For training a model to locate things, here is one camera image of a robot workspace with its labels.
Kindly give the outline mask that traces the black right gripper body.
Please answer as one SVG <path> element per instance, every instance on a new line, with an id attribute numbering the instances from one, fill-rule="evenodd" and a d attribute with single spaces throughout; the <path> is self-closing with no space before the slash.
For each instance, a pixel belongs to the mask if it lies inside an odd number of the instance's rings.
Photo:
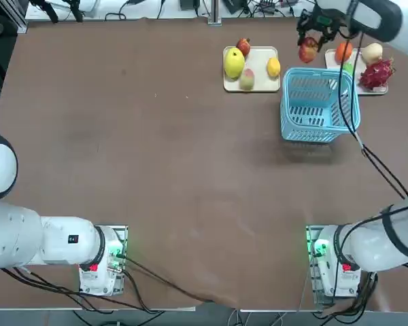
<path id="1" fill-rule="evenodd" d="M 339 25 L 341 26 L 341 22 L 339 17 L 332 17 L 328 10 L 322 10 L 318 6 L 314 6 L 311 11 L 303 9 L 299 20 L 306 20 L 309 21 L 309 30 L 321 32 L 320 29 L 323 26 L 330 26 L 330 25 Z"/>

